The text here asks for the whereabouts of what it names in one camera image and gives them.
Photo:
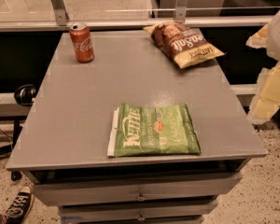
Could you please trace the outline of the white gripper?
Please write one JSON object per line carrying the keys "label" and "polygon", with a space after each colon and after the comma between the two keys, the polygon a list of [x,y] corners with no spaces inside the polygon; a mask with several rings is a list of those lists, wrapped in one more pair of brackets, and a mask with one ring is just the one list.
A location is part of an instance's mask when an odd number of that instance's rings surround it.
{"label": "white gripper", "polygon": [[254,49],[266,48],[267,44],[267,55],[278,61],[272,69],[263,68],[259,73],[256,94],[249,107],[248,119],[253,124],[263,124],[280,108],[280,10],[270,26],[262,26],[245,44]]}

